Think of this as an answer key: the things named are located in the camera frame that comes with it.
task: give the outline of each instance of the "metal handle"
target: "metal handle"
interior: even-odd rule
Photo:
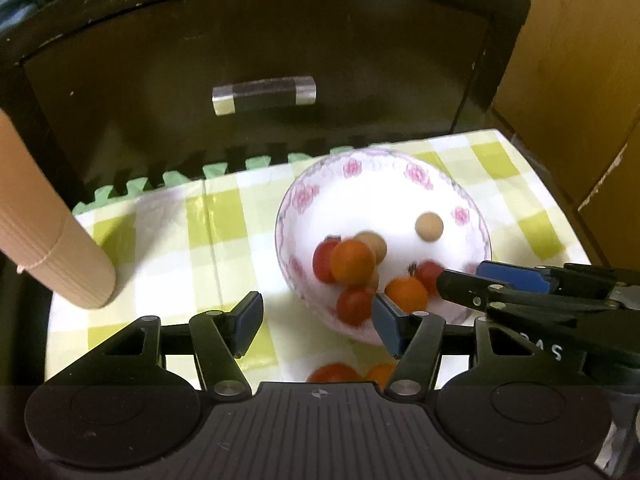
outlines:
[[[215,86],[211,101],[217,116],[312,105],[316,102],[316,82],[311,76],[296,76]]]

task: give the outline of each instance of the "pink flower pattern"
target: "pink flower pattern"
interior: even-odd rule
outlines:
[[[453,210],[451,215],[456,221],[456,225],[463,226],[469,223],[469,209],[457,207]]]
[[[289,266],[291,267],[291,270],[297,277],[299,277],[302,280],[306,280],[305,268],[302,266],[299,259],[297,259],[295,256],[290,257]]]
[[[416,184],[419,184],[424,189],[428,189],[428,190],[433,189],[433,184],[429,179],[429,173],[424,171],[417,164],[408,164],[406,166],[404,176],[407,177],[409,180],[415,182]]]
[[[362,173],[362,163],[356,158],[350,158],[349,160],[347,160],[347,162],[344,163],[342,172],[344,173],[345,178],[349,178],[350,176],[358,176]]]
[[[293,207],[296,211],[302,215],[311,203],[314,201],[314,197],[320,192],[320,186],[318,184],[303,184],[296,189],[293,195]]]

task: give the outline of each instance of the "cardboard tube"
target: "cardboard tube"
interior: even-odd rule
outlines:
[[[0,251],[18,270],[82,308],[99,308],[113,264],[76,221],[0,110]]]

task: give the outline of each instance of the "wooden cabinet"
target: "wooden cabinet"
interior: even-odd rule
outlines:
[[[494,107],[579,205],[640,111],[640,0],[531,0]]]
[[[640,0],[531,0],[494,108],[606,260],[640,270]]]

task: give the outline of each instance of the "fabric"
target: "fabric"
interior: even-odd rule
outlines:
[[[0,0],[0,34],[26,20],[43,4],[44,0]]]
[[[496,130],[392,145],[455,179],[471,195],[490,232],[494,259],[522,266],[588,263],[564,214],[519,152]],[[382,347],[326,328],[287,288],[274,224],[287,188],[316,159],[225,174],[79,214],[79,222],[116,265],[117,295],[101,310],[81,310],[54,295],[47,377],[126,324],[155,314],[163,324],[231,309],[251,290],[264,297],[264,323],[239,360],[253,388],[260,381],[304,381],[317,367],[345,362],[365,374],[391,358]],[[438,384],[466,368],[443,358]],[[197,385],[193,358],[167,367]]]

